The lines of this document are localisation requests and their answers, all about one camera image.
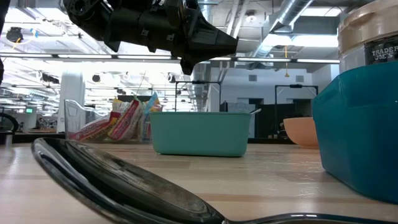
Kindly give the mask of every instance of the jar label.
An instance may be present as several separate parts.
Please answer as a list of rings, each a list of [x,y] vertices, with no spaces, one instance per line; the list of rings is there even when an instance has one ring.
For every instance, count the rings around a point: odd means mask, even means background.
[[[398,60],[398,35],[365,44],[366,65]]]

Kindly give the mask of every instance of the wooden countertop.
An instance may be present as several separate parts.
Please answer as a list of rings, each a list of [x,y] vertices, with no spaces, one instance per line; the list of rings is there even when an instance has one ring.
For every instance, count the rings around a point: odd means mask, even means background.
[[[163,156],[152,146],[92,144],[197,194],[232,220],[315,212],[398,221],[398,205],[363,197],[327,174],[319,151],[252,144],[242,158]],[[0,146],[0,218],[7,224],[110,223],[59,187],[29,144]]]

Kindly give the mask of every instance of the black spoon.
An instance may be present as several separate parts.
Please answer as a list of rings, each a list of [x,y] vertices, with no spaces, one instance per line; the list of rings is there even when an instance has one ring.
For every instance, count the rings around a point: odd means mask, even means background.
[[[392,223],[314,213],[234,222],[168,180],[84,144],[41,138],[33,142],[32,152],[53,180],[114,223]]]

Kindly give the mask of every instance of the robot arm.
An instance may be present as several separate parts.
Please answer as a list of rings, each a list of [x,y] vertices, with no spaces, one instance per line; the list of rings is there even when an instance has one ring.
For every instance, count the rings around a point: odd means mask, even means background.
[[[238,40],[218,30],[203,17],[197,0],[64,0],[69,18],[113,51],[121,41],[145,45],[150,52],[168,50],[181,57],[182,71],[196,63],[233,54]]]

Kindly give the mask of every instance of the peach bowl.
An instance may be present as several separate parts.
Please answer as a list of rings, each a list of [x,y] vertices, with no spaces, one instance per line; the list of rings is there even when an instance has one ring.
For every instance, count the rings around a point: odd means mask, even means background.
[[[304,149],[319,149],[313,118],[284,119],[285,130],[294,143]]]

